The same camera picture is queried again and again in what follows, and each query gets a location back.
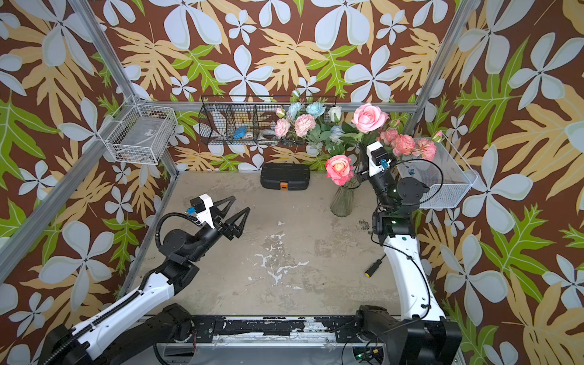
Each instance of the concrete floor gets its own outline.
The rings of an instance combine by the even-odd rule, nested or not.
[[[190,199],[204,193],[214,200],[235,195],[227,217],[248,206],[251,213],[243,236],[219,240],[197,263],[200,271],[190,286],[152,313],[179,303],[209,315],[343,315],[362,304],[399,314],[387,259],[373,277],[364,275],[383,255],[368,233],[376,206],[369,183],[355,189],[351,215],[339,218],[329,208],[337,186],[323,173],[313,173],[308,189],[299,192],[265,189],[259,179],[259,173],[181,173],[165,213],[184,212]],[[198,230],[170,218],[161,236],[175,228]],[[163,258],[152,243],[134,287]]]

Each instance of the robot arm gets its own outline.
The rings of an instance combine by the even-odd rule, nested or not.
[[[136,289],[107,309],[78,323],[70,331],[60,325],[49,332],[41,350],[39,363],[92,364],[122,332],[157,305],[169,300],[189,285],[199,271],[193,262],[199,261],[221,237],[225,236],[232,240],[233,237],[239,238],[243,233],[249,208],[243,209],[225,222],[222,221],[234,201],[235,197],[231,196],[214,205],[211,198],[204,194],[191,200],[193,208],[187,212],[194,216],[182,213],[169,213],[163,216],[157,224],[155,238],[159,251],[166,256],[164,263],[144,275]],[[227,206],[221,210],[219,206],[225,203]],[[162,224],[173,216],[187,219],[201,229],[195,235],[182,230],[172,230],[161,244]],[[156,342],[147,343],[146,347],[154,343]]]
[[[412,212],[429,188],[410,177],[396,182],[390,170],[399,162],[390,160],[381,143],[368,145],[366,154],[368,161],[363,161],[365,168],[358,175],[369,180],[377,196],[373,233],[393,269],[401,320],[383,308],[364,305],[357,311],[357,327],[386,344],[392,364],[450,364],[461,341],[460,329],[446,319],[430,290],[412,222]]]

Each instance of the white wire basket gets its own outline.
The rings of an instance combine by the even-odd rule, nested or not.
[[[158,165],[169,139],[175,133],[176,114],[170,107],[135,104],[121,116],[104,140],[118,162]]]
[[[478,178],[476,171],[471,169],[464,157],[447,138],[444,139],[443,143],[436,144],[436,156],[432,162],[442,170],[444,184],[435,197],[420,204],[421,209],[456,208]],[[466,171],[461,169],[455,157],[468,168]],[[403,160],[407,161],[412,158],[417,157],[404,156]],[[434,195],[440,187],[440,171],[432,164],[412,161],[399,164],[396,167],[402,178],[411,176],[430,187],[430,190],[422,196],[420,201],[424,201]]]

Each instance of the glass vase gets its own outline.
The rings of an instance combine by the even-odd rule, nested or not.
[[[357,176],[354,176],[351,180],[347,181],[344,185],[339,186],[339,189],[335,193],[335,197],[332,199],[331,212],[337,217],[346,217],[351,214],[353,209],[353,199],[355,194],[355,189],[361,185]]]

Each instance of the blue rose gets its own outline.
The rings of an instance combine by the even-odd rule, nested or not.
[[[331,141],[340,142],[340,137],[343,135],[343,128],[341,126],[333,126],[331,128]]]
[[[325,113],[325,106],[322,103],[314,102],[306,107],[306,112],[313,117],[319,117]]]
[[[294,119],[296,119],[296,114],[298,114],[300,109],[302,109],[302,103],[295,102],[294,104],[291,104],[290,107],[288,108],[286,116],[288,117],[288,119],[294,121]]]

